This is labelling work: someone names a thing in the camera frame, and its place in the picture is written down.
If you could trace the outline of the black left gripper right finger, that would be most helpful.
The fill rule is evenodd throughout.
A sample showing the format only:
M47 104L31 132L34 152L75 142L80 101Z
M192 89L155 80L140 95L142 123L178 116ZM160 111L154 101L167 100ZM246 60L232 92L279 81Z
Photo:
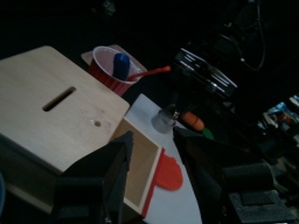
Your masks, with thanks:
M255 155L175 127L174 142L191 180L203 224L294 224L270 165Z

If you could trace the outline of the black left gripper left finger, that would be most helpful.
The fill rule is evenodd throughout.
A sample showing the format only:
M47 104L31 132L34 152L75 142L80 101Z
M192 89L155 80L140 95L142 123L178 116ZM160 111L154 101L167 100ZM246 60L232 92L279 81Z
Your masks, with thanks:
M134 149L128 131L75 162L58 178L51 224L122 224Z

